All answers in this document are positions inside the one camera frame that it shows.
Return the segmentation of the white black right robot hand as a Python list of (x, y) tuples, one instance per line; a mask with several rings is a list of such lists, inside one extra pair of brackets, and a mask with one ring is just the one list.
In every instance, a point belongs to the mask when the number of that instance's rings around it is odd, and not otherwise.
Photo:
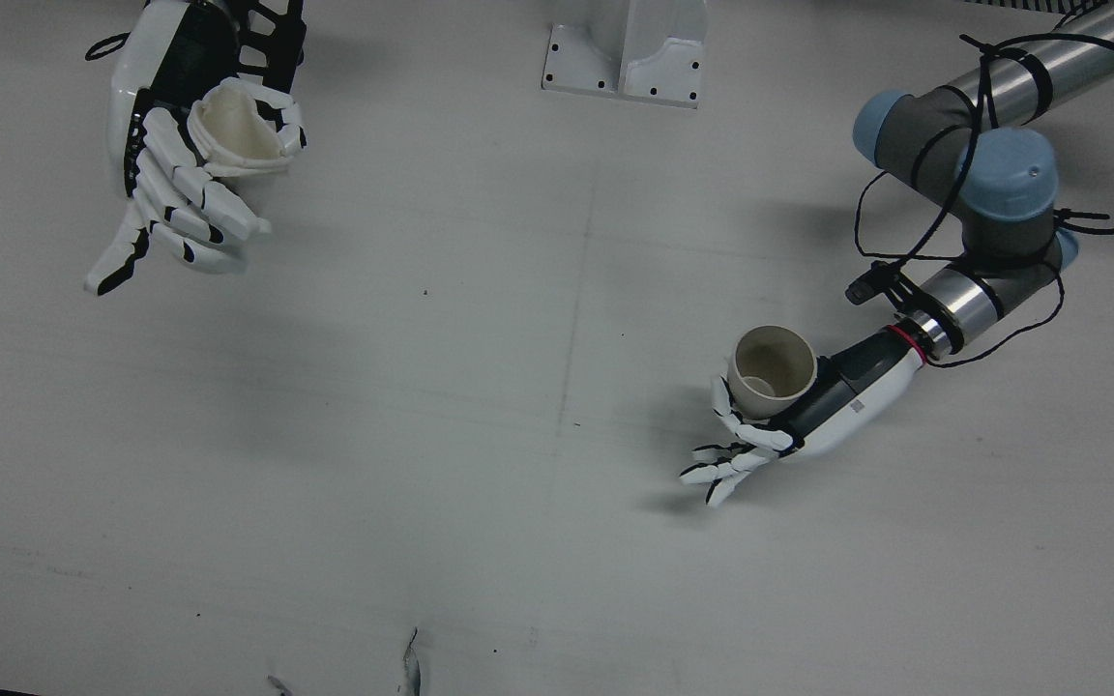
[(301, 1), (147, 1), (119, 52), (107, 101), (107, 158), (127, 207), (92, 269), (104, 296), (152, 247), (202, 273), (240, 274), (245, 246), (273, 224), (253, 180), (282, 175), (307, 146), (292, 88), (305, 58)]

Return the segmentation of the white grey left robot hand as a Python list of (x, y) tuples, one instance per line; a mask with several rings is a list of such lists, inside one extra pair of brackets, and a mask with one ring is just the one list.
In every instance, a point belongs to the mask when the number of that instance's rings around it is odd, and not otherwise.
[(747, 415), (724, 371), (711, 382), (711, 404), (734, 439), (695, 447), (678, 479), (709, 486), (706, 504), (716, 507), (765, 464), (834, 450), (901, 398), (924, 365), (924, 349), (898, 326), (886, 326), (830, 357), (815, 357), (808, 391), (768, 418)]

